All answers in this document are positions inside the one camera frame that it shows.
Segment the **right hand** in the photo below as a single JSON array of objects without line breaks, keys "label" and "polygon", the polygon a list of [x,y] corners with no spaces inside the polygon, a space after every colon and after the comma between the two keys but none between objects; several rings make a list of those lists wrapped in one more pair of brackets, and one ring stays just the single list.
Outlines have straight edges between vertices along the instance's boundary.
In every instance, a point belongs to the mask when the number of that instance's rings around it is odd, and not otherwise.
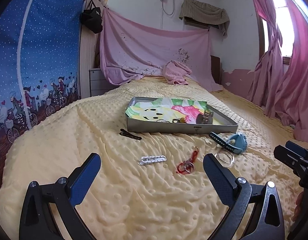
[{"label": "right hand", "polygon": [[292,217],[293,222],[295,222],[298,219],[298,217],[301,213],[301,203],[302,203],[303,195],[304,195],[304,193],[301,192],[296,199],[296,202],[295,202],[296,207],[294,209],[294,216]]}]

